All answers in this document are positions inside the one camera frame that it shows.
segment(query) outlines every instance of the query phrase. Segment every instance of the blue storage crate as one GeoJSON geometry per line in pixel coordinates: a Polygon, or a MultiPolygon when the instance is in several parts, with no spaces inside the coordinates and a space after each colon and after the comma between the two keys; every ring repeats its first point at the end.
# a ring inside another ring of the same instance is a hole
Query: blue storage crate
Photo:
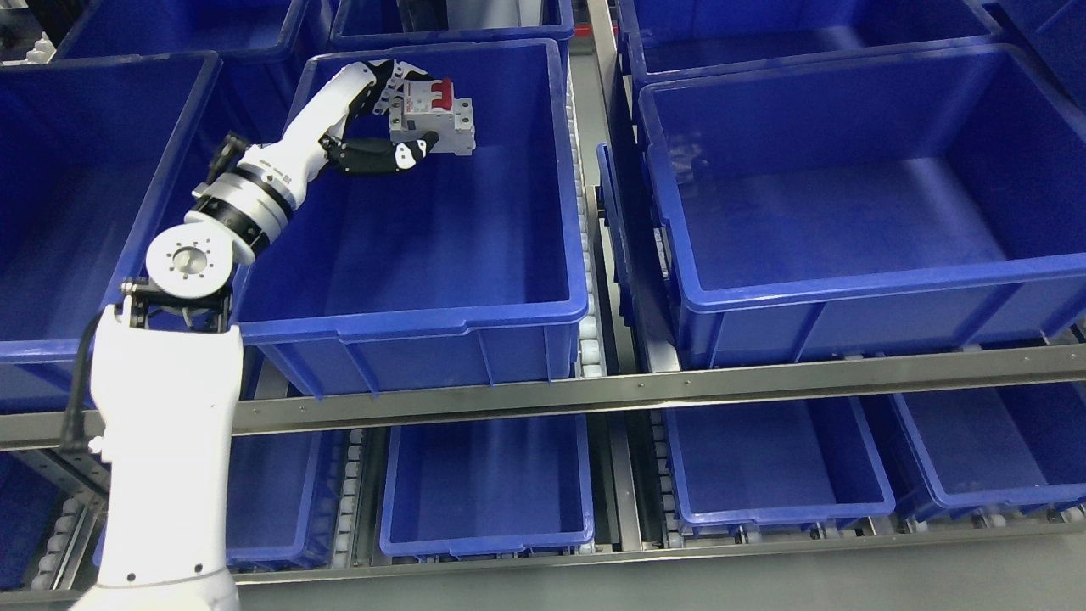
{"type": "Polygon", "coordinates": [[[1086,117],[1011,47],[641,100],[687,367],[1051,338],[1086,309],[1086,117]]]}
{"type": "Polygon", "coordinates": [[[685,535],[742,525],[848,527],[894,511],[856,398],[703,406],[666,416],[685,535]]]}
{"type": "MultiPolygon", "coordinates": [[[[330,431],[233,438],[226,497],[230,569],[328,563],[339,519],[344,436],[330,431]]],[[[101,564],[104,540],[103,532],[94,565],[101,564]]]]}
{"type": "Polygon", "coordinates": [[[1077,384],[862,402],[902,518],[1062,510],[1086,498],[1086,399],[1077,384]]]}
{"type": "Polygon", "coordinates": [[[216,105],[230,128],[274,141],[303,64],[327,48],[333,15],[329,0],[98,0],[56,59],[216,51],[225,62],[216,105]]]}
{"type": "MultiPolygon", "coordinates": [[[[318,397],[569,378],[588,287],[554,41],[325,55],[294,112],[344,65],[382,58],[472,98],[477,148],[311,184],[290,230],[242,271],[245,343],[318,397]]],[[[349,136],[361,135],[387,138],[388,118],[359,118],[349,136]]]]}
{"type": "Polygon", "coordinates": [[[975,0],[618,0],[624,67],[651,82],[989,42],[975,0]]]}
{"type": "Polygon", "coordinates": [[[1086,107],[1086,3],[1075,0],[1000,0],[1000,5],[1068,92],[1086,107]]]}
{"type": "Polygon", "coordinates": [[[140,271],[163,218],[191,206],[214,150],[193,142],[219,63],[0,69],[0,413],[63,409],[84,328],[140,271]]]}
{"type": "Polygon", "coordinates": [[[343,0],[336,13],[329,44],[339,51],[368,51],[404,44],[550,38],[558,43],[561,56],[566,58],[573,37],[572,4],[570,0],[543,0],[543,8],[544,25],[534,27],[404,31],[396,0],[343,0]]]}
{"type": "Polygon", "coordinates": [[[392,430],[386,555],[567,550],[594,532],[583,415],[392,430]]]}
{"type": "Polygon", "coordinates": [[[60,492],[13,457],[0,454],[0,590],[29,584],[60,492]]]}

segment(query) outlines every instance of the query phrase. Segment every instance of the white robotic arm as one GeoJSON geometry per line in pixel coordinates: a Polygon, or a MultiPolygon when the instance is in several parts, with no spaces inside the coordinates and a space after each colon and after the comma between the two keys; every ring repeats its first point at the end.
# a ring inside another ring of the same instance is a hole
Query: white robotic arm
{"type": "Polygon", "coordinates": [[[392,60],[350,64],[287,126],[278,142],[224,141],[185,222],[147,252],[150,279],[126,280],[119,309],[88,328],[65,418],[81,432],[84,361],[97,338],[90,391],[105,433],[90,449],[113,464],[98,583],[77,611],[235,611],[226,567],[226,485],[242,343],[229,327],[235,264],[251,264],[287,227],[326,165],[348,175],[414,167],[430,152],[470,154],[471,101],[452,84],[392,60]],[[348,124],[389,113],[392,140],[344,139],[348,124]],[[190,332],[156,331],[156,309],[190,332]],[[194,333],[193,317],[209,328],[194,333]]]}

